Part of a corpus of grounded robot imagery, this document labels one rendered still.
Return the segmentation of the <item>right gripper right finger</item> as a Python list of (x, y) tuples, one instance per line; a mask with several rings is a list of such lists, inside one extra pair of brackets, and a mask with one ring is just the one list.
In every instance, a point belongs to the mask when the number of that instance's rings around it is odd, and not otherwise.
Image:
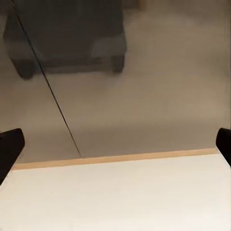
[(231, 167), (231, 130), (220, 128), (217, 134), (216, 147)]

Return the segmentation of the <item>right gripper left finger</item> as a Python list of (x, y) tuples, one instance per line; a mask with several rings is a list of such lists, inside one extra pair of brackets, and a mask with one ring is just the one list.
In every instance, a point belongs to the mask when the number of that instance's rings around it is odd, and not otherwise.
[(0, 186), (25, 147), (21, 128), (0, 133)]

